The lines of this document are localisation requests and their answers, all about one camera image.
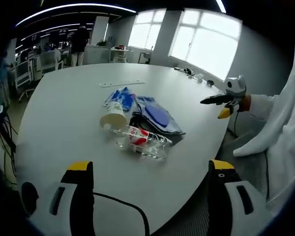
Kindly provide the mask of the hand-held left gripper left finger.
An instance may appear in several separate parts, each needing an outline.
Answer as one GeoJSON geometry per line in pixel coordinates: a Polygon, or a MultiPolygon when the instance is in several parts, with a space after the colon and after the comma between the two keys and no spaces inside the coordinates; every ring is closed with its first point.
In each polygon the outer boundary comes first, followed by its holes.
{"type": "Polygon", "coordinates": [[[44,236],[93,236],[94,179],[91,161],[75,162],[36,202],[30,221],[44,236]]]}

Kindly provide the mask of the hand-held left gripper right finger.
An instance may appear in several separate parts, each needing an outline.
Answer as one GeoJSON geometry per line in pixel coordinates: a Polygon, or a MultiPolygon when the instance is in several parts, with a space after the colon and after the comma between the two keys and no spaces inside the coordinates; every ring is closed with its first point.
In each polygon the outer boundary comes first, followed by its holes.
{"type": "Polygon", "coordinates": [[[233,165],[208,164],[208,236],[257,236],[272,221],[262,194],[233,165]]]}

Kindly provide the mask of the person's right hand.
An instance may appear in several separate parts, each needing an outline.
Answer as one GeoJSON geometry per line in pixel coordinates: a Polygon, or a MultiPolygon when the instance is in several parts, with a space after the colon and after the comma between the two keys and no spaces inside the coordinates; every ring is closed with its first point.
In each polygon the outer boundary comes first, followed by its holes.
{"type": "Polygon", "coordinates": [[[239,112],[248,112],[251,106],[251,95],[246,95],[241,98],[241,102],[239,104],[239,112]]]}

